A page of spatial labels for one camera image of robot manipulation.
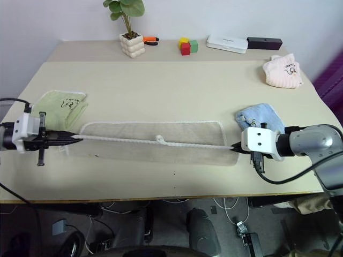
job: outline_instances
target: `electrical cable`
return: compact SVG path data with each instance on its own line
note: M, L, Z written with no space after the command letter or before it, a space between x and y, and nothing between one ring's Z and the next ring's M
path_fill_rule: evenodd
M104 207L104 206L102 206L102 205L100 205L100 206L101 206L102 208L108 209L108 208L112 207L112 206L114 205L114 203L115 203L115 202L113 202L111 205L106 206L106 207Z
M88 239L88 236L90 235L91 227L92 227L92 224L93 224L92 218L89 217L89 216L88 216L88 218L90 218L91 223L90 223L90 227L88 228L88 231L87 231L87 235L86 235L86 239L85 239L85 246L86 246L87 251L88 251L90 254L94 254L94 253L90 250L90 248L88 247L88 245L87 245L87 239Z
M226 208L226 209L227 209L227 210L230 210L230 209L234 208L234 207L236 206L236 204L238 203L238 199L239 199L239 197L236 198L236 201L234 202L234 204L233 204L231 207L228 207L228 208ZM218 207L220 207L220 208L222 208L222 209L225 209L225 207L223 207L222 205L220 205L220 204L216 201L215 198L213 198L213 201L215 202L216 205L218 205Z
M18 205L16 205L14 208L13 208L13 210L11 210L9 213L0 213L0 214L12 214L15 210L16 210L16 208L18 207Z
M111 231L112 236L115 237L115 234L114 234L113 230L110 228L109 225L107 225L105 222L102 222L102 221L99 221L99 220L96 220L96 219L93 219L93 220L103 224L104 226L106 226Z
M177 201L178 202L172 202L172 201L168 201L168 200L162 200L163 202L167 202L167 203L173 203L173 204L175 204L175 205L177 205L177 204L179 204L179 203L183 203L183 202L187 202L189 199L185 199L185 200L183 200L183 201L181 201L181 200L179 200L179 199L177 199Z
M340 152L337 152L335 154L332 154L326 158L323 158L322 160L316 162L315 164L311 165L310 167L308 167L307 169L303 170L302 172L300 172L299 174L295 175L295 176L292 176L290 178L287 178L287 179L284 179L284 180L281 180L281 181L273 181L273 180L270 180L268 178L266 178L261 172L258 171L257 168L255 168L257 174L266 182L270 183L270 184L273 184L273 185L281 185L281 184L285 184L285 183L288 183L288 182L291 182L291 181L294 181L296 180L297 178L300 178L302 176L304 176L306 173L310 172L311 170L317 168L318 166L338 157L338 156L341 156L343 155L343 151L340 151Z
M28 112L30 113L31 112L31 107L30 107L30 103L23 100L23 99L19 99L19 98L12 98L12 97L5 97L5 98L0 98L0 102L3 102L3 101L15 101L15 102L22 102L25 104L25 108L24 108L24 112Z
M337 237L336 241L334 242L334 244L333 244L333 246L332 246L332 248L330 250L330 253L328 254L327 257L333 257L337 247L342 242L342 240L343 240L343 232L338 235L338 237Z
M67 224L67 225L65 225L65 226L69 226L69 227L71 227L71 228L74 228L75 230L79 231L79 232L82 234L82 232L81 232L77 227L75 227L74 225L69 225L69 224Z
M141 209L147 207L150 203L151 203L151 201L149 201L146 205L140 207L140 208L137 209L137 210L141 210ZM102 209L102 210L104 210L104 211L108 211L109 213L115 213L115 214L128 214L128 213L131 213L131 212L133 212L133 211L137 211L137 210L115 211L115 210L106 209L106 208L104 208L104 207L100 207L100 209Z
M329 126L330 128L334 129L337 131L337 133L339 134L339 136L341 137L341 140L343 141L343 133L341 132L341 130L339 128L337 128L334 125L330 125L330 124L323 124L325 126Z
M248 220L248 218L249 218L249 203L248 203L248 198L247 198L247 197L246 197L246 199L247 199L247 210L248 210L248 213L247 213L247 216L245 217L243 223L246 222L246 221ZM226 200L225 200L225 198L224 198L224 208L225 208L224 210L225 210L226 217L229 219L229 221L230 221L233 225L236 226L237 224L234 223L234 222L230 219L230 217L229 217L229 215L228 215L228 213L227 213Z
M41 220L39 218L39 213L37 208L28 200L26 200L24 197L20 196L16 192L10 190L8 187L6 187L4 184L0 183L0 187L5 189L7 192L10 194L14 195L16 198L20 199L24 203L26 203L29 207L31 207L34 211L34 215L36 217L36 223L37 223L37 245L38 245L38 256L42 256L42 225L41 225Z

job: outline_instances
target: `black cable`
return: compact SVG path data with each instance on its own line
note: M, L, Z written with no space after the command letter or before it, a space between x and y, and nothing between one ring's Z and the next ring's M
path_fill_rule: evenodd
M10 194L14 195L16 198L20 199L21 201L23 201L24 203L26 203L29 207L31 207L33 209L35 217L36 217L37 227L38 227L38 235L37 235L38 256L42 256L42 225L41 225L41 220L39 218L39 213L37 211L37 208L31 202L27 201L24 197L20 196L16 192L10 190L4 184L0 183L0 187L5 189Z
M109 225L107 225L105 222L102 222L102 221L99 221L99 220L96 220L96 219L93 219L93 220L103 224L104 226L106 226L111 231L113 238L115 237L115 234L114 234L113 230L110 228Z
M334 252L336 251L338 245L342 242L342 240L343 240L343 233L340 233L340 234L338 235L336 241L334 242L334 244L333 244L333 246L332 246L332 248L331 248L331 251L330 251L330 253L328 254L327 257L333 257Z
M311 165L310 167L308 167L308 168L305 169L304 171L300 172L299 174L297 174L297 175L295 175L295 176L292 176L292 177L290 177L290 178L281 180L281 181L273 181L273 180L270 180L270 179L266 178L262 173L260 173L260 172L258 171L258 169L256 169L256 168L255 168L255 169L256 169L256 171L257 171L257 174L258 174L264 181L267 181L268 183L274 184L274 185L281 185L281 184L285 184L285 183L291 182L291 181L293 181L293 180L295 180L295 179L297 179L297 178L300 178L300 177L304 176L306 173L310 172L311 170L317 168L318 166L320 166L320 165L322 165L322 164L324 164L324 163L326 163L326 162L328 162L328 161L330 161L330 160L332 160L332 159L334 159L334 158L336 158L336 157L338 157L338 156L341 156L341 155L343 155L343 151L340 151L340 152L338 152L338 153L335 153L335 154L333 154L333 155L330 155L330 156L328 156L328 157L326 157L326 158L320 160L319 162L316 162L315 164Z
M23 100L23 99L19 99L19 98L12 98L12 97L5 97L5 98L0 98L0 102L2 101L15 101L15 102L22 102L22 103L28 103L30 104L29 102Z
M341 130L339 128L337 128L336 126L330 125L330 124L324 124L325 126L329 126L330 128L334 129L337 131L337 133L340 135L342 141L343 141L343 133L341 132Z
M30 113L31 112L31 107L30 107L30 103L23 100L23 99L19 99L19 98L12 98L12 97L5 97L5 98L0 98L0 102L3 101L15 101L15 102L22 102L25 104L25 108L24 108L24 112Z
M74 225L69 225L69 224L67 224L67 225L65 225L65 226L69 226L69 227L71 227L71 228L74 228L75 230L77 230L77 231L79 231L80 233L81 233L81 231L77 228L77 227L75 227Z

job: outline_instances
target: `white plant pot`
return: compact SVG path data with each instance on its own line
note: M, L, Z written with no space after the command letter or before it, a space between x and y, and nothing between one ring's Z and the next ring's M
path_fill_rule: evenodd
M145 53L143 36L138 36L134 39L128 40L123 37L123 35L125 34L120 34L119 39L124 53L131 58L136 58L137 56Z

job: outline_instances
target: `toy block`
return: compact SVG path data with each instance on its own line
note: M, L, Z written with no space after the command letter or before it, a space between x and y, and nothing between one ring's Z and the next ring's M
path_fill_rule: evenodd
M189 44L191 45L191 52L197 52L198 51L198 47L199 47L198 41L190 40Z
M183 43L188 43L188 42L189 42L189 39L188 39L188 38L182 37L182 38L180 38L180 40L179 40L179 42L178 42L178 47L181 49L181 45L182 45Z
M182 55L190 55L191 54L191 45L189 43L182 43L181 44L181 54Z

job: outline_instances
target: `white box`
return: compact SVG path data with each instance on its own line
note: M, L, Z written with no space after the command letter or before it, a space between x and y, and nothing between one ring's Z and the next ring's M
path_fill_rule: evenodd
M248 42L245 39L236 39L229 36L210 35L207 39L206 46L245 54L248 48Z

